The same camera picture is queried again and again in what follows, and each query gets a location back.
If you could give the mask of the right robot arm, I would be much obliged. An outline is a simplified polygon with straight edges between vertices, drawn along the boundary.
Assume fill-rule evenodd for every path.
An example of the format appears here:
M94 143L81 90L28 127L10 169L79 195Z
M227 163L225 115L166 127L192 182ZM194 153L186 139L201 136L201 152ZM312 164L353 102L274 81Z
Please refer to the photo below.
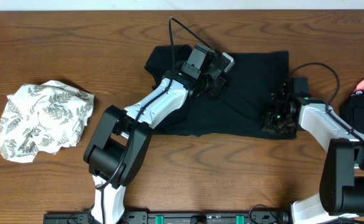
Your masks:
M326 152L317 194L291 204L291 223L358 223L364 216L364 134L322 100L306 78L292 78L271 95L263 131L287 136L307 131Z

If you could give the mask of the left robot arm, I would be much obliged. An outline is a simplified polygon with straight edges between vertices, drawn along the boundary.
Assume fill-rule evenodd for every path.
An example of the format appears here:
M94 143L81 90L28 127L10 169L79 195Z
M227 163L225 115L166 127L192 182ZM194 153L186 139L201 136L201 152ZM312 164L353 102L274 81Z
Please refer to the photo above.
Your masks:
M158 86L141 101L105 109L83 155L95 183L92 223L120 221L126 186L142 166L155 127L187 98L205 95L214 100L234 64L227 53L196 44L187 60L171 62Z

